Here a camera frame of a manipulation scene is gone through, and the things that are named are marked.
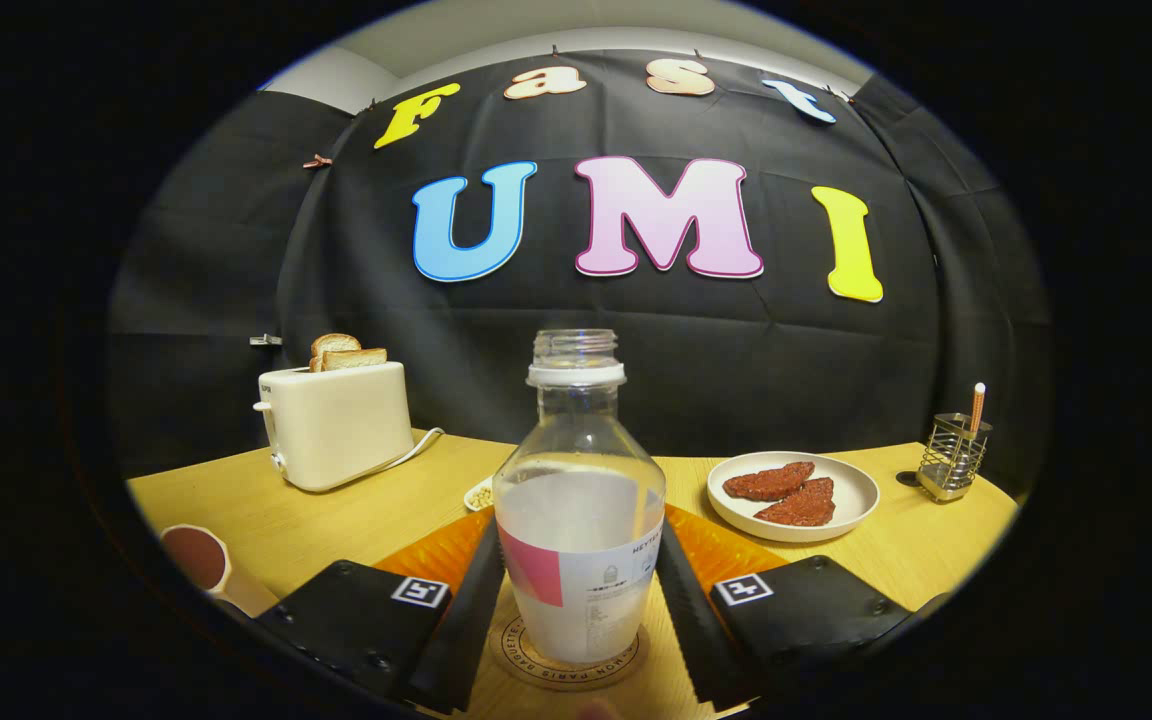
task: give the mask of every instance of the steak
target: steak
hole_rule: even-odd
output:
[[[736,475],[723,483],[723,491],[727,495],[746,500],[781,500],[803,486],[803,480],[812,477],[813,470],[814,462],[790,462],[761,473]]]
[[[755,513],[758,520],[781,525],[824,525],[833,520],[833,479],[817,478],[803,483],[794,495]]]

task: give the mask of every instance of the blue letter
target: blue letter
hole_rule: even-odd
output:
[[[440,179],[417,190],[412,196],[416,268],[431,281],[454,283],[482,278],[505,265],[522,241],[522,183],[535,173],[531,161],[507,162],[483,173],[483,182],[492,185],[492,229],[475,247],[452,242],[452,214],[456,196],[468,184],[465,179]]]
[[[817,108],[817,106],[813,105],[814,97],[806,94],[806,92],[790,85],[790,83],[787,83],[783,79],[764,79],[763,85],[780,90],[781,94],[785,96],[785,99],[790,101],[790,105],[794,105],[795,108],[801,111],[801,113],[823,120],[823,122],[833,122],[833,115],[826,113],[824,109]]]

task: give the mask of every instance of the white plate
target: white plate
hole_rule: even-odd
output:
[[[473,486],[471,488],[468,488],[465,491],[465,508],[469,511],[478,511],[478,510],[482,509],[480,507],[475,507],[475,506],[470,505],[470,497],[473,495],[473,493],[479,492],[479,488],[484,488],[484,487],[492,487],[492,475],[488,475],[488,477],[486,477],[485,479],[483,479],[483,482],[480,482],[479,484],[476,484],[476,486]]]
[[[827,524],[809,528],[757,520],[756,511],[774,503],[728,497],[723,491],[723,483],[735,478],[736,475],[758,473],[760,470],[783,468],[787,462],[803,461],[814,462],[812,478],[833,478],[835,510],[833,520]],[[866,518],[874,507],[878,507],[878,483],[864,470],[844,461],[813,455],[810,452],[751,452],[749,455],[723,460],[708,471],[708,501],[718,515],[751,536],[773,541],[823,541],[836,538]]]

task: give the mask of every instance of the toaster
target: toaster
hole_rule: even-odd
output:
[[[402,363],[311,373],[260,374],[274,469],[293,486],[321,492],[378,470],[414,447]]]

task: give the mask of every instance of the metal utensil holder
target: metal utensil holder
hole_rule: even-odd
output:
[[[918,465],[918,480],[938,501],[956,500],[972,487],[993,425],[983,420],[977,432],[971,427],[970,415],[940,414],[932,418],[932,437]]]

